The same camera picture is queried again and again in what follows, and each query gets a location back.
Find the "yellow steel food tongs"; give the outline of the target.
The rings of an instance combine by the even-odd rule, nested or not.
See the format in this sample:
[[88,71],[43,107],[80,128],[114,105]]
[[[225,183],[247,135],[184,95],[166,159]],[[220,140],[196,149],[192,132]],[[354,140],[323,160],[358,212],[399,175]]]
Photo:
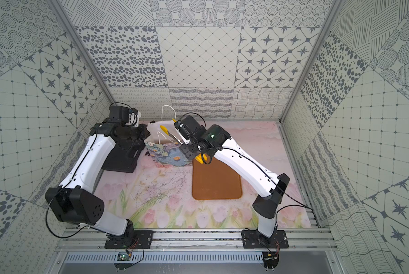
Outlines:
[[[168,135],[170,138],[172,138],[173,140],[177,141],[180,145],[183,144],[182,141],[180,141],[175,135],[173,135],[165,126],[160,126],[160,129],[166,134]],[[195,160],[197,160],[199,163],[201,164],[208,164],[206,161],[208,160],[207,155],[203,154],[203,155],[197,155],[195,157]]]

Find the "floral paper gift bag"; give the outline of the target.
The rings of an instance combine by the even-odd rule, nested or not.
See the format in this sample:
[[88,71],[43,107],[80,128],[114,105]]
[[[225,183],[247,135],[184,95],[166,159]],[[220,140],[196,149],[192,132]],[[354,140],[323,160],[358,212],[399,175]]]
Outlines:
[[160,126],[165,126],[183,142],[181,135],[174,126],[176,121],[177,113],[174,108],[163,105],[161,119],[147,124],[150,136],[145,139],[145,145],[149,155],[158,167],[187,167],[192,165],[192,162],[181,152],[180,144],[160,129]]

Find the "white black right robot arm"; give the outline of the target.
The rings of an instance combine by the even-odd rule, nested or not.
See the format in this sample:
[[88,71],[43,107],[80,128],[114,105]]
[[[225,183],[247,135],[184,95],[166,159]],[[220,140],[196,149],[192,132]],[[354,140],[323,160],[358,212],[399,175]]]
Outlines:
[[198,156],[206,162],[204,154],[207,154],[210,160],[217,159],[229,166],[256,190],[257,198],[252,207],[258,215],[257,231],[265,238],[271,238],[276,228],[278,206],[290,178],[267,170],[219,125],[206,129],[196,122],[177,121],[174,126],[184,141],[181,149],[185,156],[191,159]]

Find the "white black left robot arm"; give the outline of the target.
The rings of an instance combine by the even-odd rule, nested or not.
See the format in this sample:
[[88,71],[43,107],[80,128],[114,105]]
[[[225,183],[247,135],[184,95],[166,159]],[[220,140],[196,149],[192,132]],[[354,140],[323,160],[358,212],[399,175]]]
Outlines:
[[84,224],[111,236],[132,239],[132,222],[108,212],[94,192],[101,171],[135,171],[149,136],[145,124],[105,122],[92,127],[88,143],[69,175],[45,193],[58,221]]

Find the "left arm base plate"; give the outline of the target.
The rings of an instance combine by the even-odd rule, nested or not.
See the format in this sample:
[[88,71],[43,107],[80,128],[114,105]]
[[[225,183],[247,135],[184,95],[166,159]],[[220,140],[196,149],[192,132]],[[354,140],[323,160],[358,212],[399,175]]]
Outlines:
[[152,230],[139,230],[134,231],[131,236],[113,236],[107,235],[104,248],[107,250],[116,249],[131,249],[143,248],[149,249],[153,241],[154,231]]

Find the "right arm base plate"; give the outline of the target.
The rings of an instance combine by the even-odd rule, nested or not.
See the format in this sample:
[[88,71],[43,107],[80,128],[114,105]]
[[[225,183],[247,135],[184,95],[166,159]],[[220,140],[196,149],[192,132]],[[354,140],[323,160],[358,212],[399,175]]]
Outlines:
[[241,231],[243,247],[245,249],[254,248],[289,248],[289,242],[284,230],[275,229],[271,237],[266,237],[258,230],[243,229]]

